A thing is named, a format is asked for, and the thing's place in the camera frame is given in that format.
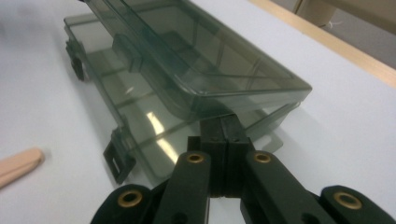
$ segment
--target white surface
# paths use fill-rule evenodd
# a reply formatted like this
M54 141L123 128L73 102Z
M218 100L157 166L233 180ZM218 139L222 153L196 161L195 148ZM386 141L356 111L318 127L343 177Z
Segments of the white surface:
M351 187L396 217L396 90L244 0L193 2L313 86L276 131L276 155L303 185ZM115 188L102 156L109 136L85 102L95 89L77 81L64 50L63 18L85 12L77 1L0 7L0 158L32 146L47 156L0 189L1 223L89 223ZM243 223L238 206L213 201L210 223Z

